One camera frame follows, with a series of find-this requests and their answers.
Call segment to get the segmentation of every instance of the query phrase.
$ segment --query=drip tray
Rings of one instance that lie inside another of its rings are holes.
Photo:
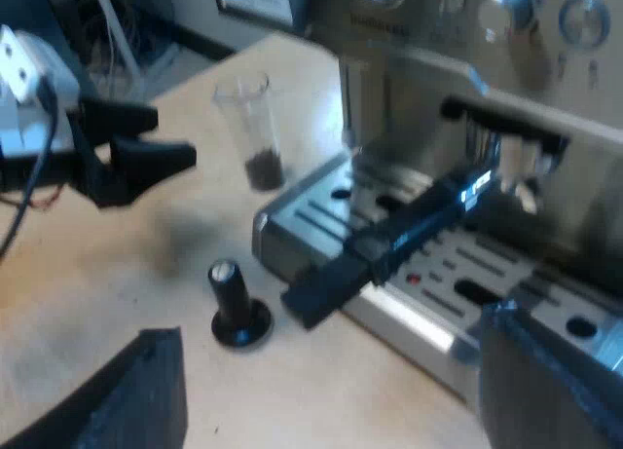
[[[341,155],[258,212],[253,252],[286,281],[342,251],[354,231],[415,199],[430,178],[368,156]],[[623,374],[623,325],[569,279],[480,234],[453,228],[416,252],[383,287],[344,311],[477,409],[482,308],[512,298],[533,318]]]

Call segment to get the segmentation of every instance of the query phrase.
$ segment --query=black tamper base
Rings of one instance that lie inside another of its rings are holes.
[[[212,319],[212,334],[221,345],[234,349],[257,347],[268,339],[273,330],[273,315],[260,300],[251,300],[251,322],[247,327],[228,326],[217,312]]]

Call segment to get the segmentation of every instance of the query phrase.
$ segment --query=control knob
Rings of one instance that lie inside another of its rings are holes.
[[[494,42],[530,28],[542,0],[483,0],[478,18],[486,38]]]
[[[610,13],[604,0],[567,0],[561,9],[560,27],[569,44],[597,48],[610,32]]]

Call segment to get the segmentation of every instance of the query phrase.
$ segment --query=black cable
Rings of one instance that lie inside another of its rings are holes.
[[[48,81],[48,78],[44,77],[39,84],[39,89],[37,90],[37,97],[41,102],[41,106],[43,109],[50,115],[50,127],[48,128],[48,135],[46,137],[46,141],[44,143],[43,149],[41,149],[41,153],[37,158],[37,162],[35,162],[35,166],[30,172],[30,176],[28,177],[28,182],[26,183],[26,187],[23,191],[23,198],[21,203],[19,203],[18,211],[16,213],[15,218],[13,219],[13,223],[11,227],[7,231],[7,235],[0,246],[0,263],[4,261],[11,244],[16,238],[18,234],[19,225],[21,225],[21,221],[26,214],[26,210],[28,209],[28,204],[30,203],[30,198],[32,197],[32,193],[37,187],[37,182],[41,177],[41,173],[48,162],[48,158],[50,157],[50,151],[52,149],[52,141],[55,138],[56,128],[58,126],[58,99],[56,97],[56,93],[54,88]]]

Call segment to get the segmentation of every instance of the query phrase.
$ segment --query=electrical wire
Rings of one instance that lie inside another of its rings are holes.
[[[115,43],[113,42],[113,35],[110,31],[110,22],[108,22],[108,18],[104,16],[104,20],[106,20],[106,32],[108,33],[108,45],[110,47],[110,68],[108,70],[108,98],[113,98],[113,82],[115,81],[115,77],[113,76],[115,72]]]
[[[23,198],[21,200],[21,203],[19,204],[16,216],[13,219],[11,227],[7,231],[4,241],[0,245],[0,263],[4,261],[4,258],[7,255],[11,244],[13,244],[13,241],[18,234],[19,226],[21,225],[23,217],[26,214],[26,210],[28,209],[28,205],[30,204],[32,193],[37,187],[37,183],[39,181],[39,178],[41,177],[41,173],[43,172],[43,169],[48,162],[48,159],[50,158],[52,142],[55,138],[56,128],[58,126],[58,99],[56,97],[54,88],[48,81],[47,77],[44,77],[41,80],[39,89],[37,90],[37,97],[39,98],[43,109],[48,113],[48,115],[50,115],[50,127],[48,128],[48,135],[46,136],[44,146],[41,149],[41,152],[39,154],[39,157],[37,158],[37,161],[35,162],[35,166],[33,167],[32,172],[30,172],[30,176],[28,177],[28,181],[23,192]]]
[[[56,201],[58,201],[58,199],[60,198],[60,194],[62,193],[64,187],[64,184],[59,184],[49,196],[42,199],[31,200],[28,203],[28,207],[34,210],[47,212],[56,204]],[[5,206],[19,207],[21,201],[15,201],[11,198],[0,196],[0,204],[4,204]]]

